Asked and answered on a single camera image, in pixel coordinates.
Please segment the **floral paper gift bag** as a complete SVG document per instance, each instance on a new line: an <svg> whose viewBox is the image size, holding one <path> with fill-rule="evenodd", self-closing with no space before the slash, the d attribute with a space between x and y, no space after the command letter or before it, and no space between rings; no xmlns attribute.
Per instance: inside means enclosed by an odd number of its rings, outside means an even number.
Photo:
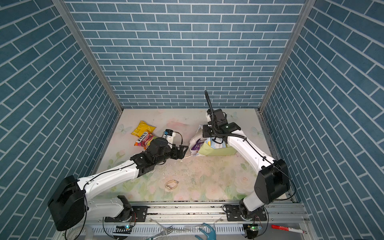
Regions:
<svg viewBox="0 0 384 240"><path fill-rule="evenodd" d="M196 143L198 139L202 139L204 144L201 146L197 155L191 155L191 148ZM204 138L203 137L203 125L199 125L195 135L189 140L189 149L186 153L186 158L188 157L217 157L217 156L232 156L237 153L237 151L223 142L222 139L214 140L214 138Z"/></svg>

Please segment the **pink colourful candy packet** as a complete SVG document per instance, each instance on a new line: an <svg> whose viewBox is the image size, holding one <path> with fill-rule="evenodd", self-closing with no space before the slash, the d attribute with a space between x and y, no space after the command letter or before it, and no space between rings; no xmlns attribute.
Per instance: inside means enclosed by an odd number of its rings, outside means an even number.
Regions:
<svg viewBox="0 0 384 240"><path fill-rule="evenodd" d="M144 132L135 142L135 146L142 147L145 150L150 146L151 141L157 137L150 132Z"/></svg>

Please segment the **yellow snack packet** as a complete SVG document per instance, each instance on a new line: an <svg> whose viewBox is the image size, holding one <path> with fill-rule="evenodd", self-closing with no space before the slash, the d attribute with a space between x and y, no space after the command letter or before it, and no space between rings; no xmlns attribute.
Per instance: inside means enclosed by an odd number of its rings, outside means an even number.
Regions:
<svg viewBox="0 0 384 240"><path fill-rule="evenodd" d="M145 121L140 121L138 126L132 131L132 135L141 137L144 132L152 133L156 127L147 124Z"/></svg>

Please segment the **purple snack packet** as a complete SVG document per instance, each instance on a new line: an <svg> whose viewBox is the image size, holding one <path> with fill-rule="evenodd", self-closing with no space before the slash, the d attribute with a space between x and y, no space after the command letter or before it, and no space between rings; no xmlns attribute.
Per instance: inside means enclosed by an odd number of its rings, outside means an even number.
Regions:
<svg viewBox="0 0 384 240"><path fill-rule="evenodd" d="M198 139L196 141L196 143L192 146L191 148L191 155L192 156L195 156L197 155L197 153L199 152L201 146L204 144L205 141L203 141L202 139Z"/></svg>

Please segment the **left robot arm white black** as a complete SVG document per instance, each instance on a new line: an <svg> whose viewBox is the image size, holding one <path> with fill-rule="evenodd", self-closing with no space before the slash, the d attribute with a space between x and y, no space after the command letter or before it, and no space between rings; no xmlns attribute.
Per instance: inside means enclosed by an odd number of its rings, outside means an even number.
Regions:
<svg viewBox="0 0 384 240"><path fill-rule="evenodd" d="M66 231L93 217L109 217L118 222L129 220L133 211L125 197L114 198L106 204L93 204L91 200L118 184L153 171L155 166L168 159L183 159L188 148L171 144L165 138L156 138L146 150L114 168L79 179L73 175L64 178L48 201L57 231Z"/></svg>

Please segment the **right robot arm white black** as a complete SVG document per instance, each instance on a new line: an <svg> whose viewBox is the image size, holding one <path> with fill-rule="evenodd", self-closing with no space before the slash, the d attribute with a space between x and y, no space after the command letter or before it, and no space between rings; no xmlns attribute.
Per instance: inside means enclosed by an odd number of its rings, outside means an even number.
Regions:
<svg viewBox="0 0 384 240"><path fill-rule="evenodd" d="M291 188L288 166L284 160L275 160L263 152L236 123L229 123L221 109L207 110L207 124L203 137L223 140L234 148L253 167L257 174L254 190L240 200L239 209L244 217L268 205Z"/></svg>

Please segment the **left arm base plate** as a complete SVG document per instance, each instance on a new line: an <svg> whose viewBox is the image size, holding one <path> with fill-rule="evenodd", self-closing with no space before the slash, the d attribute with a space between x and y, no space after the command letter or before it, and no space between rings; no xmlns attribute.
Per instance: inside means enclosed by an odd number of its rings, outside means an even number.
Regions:
<svg viewBox="0 0 384 240"><path fill-rule="evenodd" d="M106 223L145 222L148 213L148 206L132 206L123 209L117 217L105 217Z"/></svg>

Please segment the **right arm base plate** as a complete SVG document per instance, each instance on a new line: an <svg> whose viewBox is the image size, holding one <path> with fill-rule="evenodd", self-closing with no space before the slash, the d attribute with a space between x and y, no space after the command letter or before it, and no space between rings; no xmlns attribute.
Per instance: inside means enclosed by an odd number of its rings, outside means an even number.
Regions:
<svg viewBox="0 0 384 240"><path fill-rule="evenodd" d="M225 204L222 206L222 210L224 211L228 222L267 220L267 213L262 207L250 212L243 205Z"/></svg>

